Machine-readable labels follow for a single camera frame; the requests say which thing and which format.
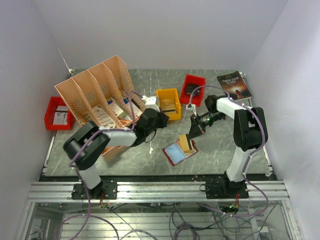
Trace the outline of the yellow plastic bin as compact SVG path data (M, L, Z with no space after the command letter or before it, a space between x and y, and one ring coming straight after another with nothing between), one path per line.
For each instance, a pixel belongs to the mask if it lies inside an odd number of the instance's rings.
M159 99L158 106L169 117L170 121L181 120L182 107L176 88L157 89L156 96Z

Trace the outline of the red card holder wallet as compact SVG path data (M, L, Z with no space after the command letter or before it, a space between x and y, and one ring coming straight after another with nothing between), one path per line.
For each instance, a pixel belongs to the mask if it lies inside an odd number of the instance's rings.
M162 149L164 155L167 157L168 161L172 166L176 166L177 164L183 162L189 157L193 156L198 152L195 141L191 140L191 145L193 146L193 151L191 153L183 152L182 148L178 144L178 141L170 144L169 146Z

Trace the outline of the black credit card stack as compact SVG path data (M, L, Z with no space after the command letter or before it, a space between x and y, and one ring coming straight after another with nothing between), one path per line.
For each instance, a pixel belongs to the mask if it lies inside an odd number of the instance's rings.
M201 88L195 83L189 83L185 88L185 93L187 95L198 96L201 93Z

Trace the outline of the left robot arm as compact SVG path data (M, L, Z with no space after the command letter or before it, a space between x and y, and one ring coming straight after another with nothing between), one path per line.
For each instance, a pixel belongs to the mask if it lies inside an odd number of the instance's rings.
M70 158L70 166L76 169L81 180L82 193L72 195L73 199L96 199L104 193L104 183L96 168L96 161L105 148L136 147L146 142L147 137L157 129L167 126L169 117L160 110L147 108L137 123L129 127L108 128L88 121L63 145Z

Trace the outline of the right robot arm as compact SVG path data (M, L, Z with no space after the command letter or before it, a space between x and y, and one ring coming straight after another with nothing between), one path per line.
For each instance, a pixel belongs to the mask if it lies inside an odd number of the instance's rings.
M248 198L246 192L246 173L252 156L268 141L268 131L264 110L261 107L249 107L240 104L232 98L210 95L205 99L207 112L198 115L195 105L190 116L191 126L189 139L194 139L206 133L206 127L211 127L219 120L229 117L233 120L233 142L236 145L230 166L221 179L207 182L204 192L208 199L229 199L235 196Z

